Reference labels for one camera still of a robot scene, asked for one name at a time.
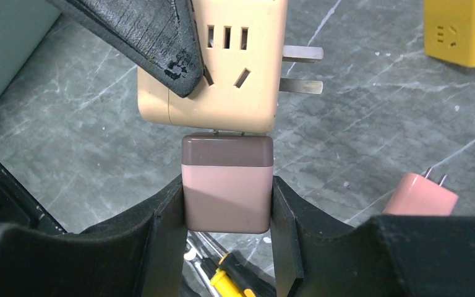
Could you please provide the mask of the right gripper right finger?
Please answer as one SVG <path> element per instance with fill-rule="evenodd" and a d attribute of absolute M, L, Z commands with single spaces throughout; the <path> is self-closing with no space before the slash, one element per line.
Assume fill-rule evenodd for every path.
<path fill-rule="evenodd" d="M 275 176 L 270 233 L 278 296 L 475 296 L 475 217 L 352 227 Z"/>

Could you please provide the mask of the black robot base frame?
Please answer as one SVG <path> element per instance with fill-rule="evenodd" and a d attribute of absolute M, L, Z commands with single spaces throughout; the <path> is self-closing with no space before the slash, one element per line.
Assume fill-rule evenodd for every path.
<path fill-rule="evenodd" d="M 64 227 L 0 162 L 0 223 L 16 223 L 49 235 L 63 235 Z"/>

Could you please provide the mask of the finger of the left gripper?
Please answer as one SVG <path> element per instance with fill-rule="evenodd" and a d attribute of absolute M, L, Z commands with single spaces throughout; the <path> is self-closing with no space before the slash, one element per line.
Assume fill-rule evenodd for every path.
<path fill-rule="evenodd" d="M 203 77 L 192 1 L 50 0 L 181 98 Z"/>

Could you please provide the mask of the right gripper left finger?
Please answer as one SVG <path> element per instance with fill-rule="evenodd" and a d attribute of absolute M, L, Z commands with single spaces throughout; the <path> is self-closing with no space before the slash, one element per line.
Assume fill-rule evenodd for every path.
<path fill-rule="evenodd" d="M 182 180 L 81 233 L 0 223 L 0 296 L 182 296 Z"/>

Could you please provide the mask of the beige wooden cube socket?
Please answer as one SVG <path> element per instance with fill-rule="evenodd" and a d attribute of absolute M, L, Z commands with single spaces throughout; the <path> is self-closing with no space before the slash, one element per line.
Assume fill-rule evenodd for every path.
<path fill-rule="evenodd" d="M 316 62 L 323 49 L 285 44 L 286 1 L 194 1 L 204 76 L 181 98 L 143 69 L 137 103 L 151 123 L 265 134 L 279 92 L 321 94 L 323 83 L 284 78 L 284 62 Z"/>

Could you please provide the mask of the yellow cube socket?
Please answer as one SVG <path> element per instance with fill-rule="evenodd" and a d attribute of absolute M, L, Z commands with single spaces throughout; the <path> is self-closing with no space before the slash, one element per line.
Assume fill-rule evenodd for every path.
<path fill-rule="evenodd" d="M 424 52 L 475 68 L 475 0 L 424 0 Z"/>

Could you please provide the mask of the small pink cube adapter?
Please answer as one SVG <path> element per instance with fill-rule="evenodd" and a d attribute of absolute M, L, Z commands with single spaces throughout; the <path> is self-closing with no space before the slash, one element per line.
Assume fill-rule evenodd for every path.
<path fill-rule="evenodd" d="M 191 231 L 261 234 L 270 227 L 273 139 L 199 132 L 182 138 L 182 186 Z"/>

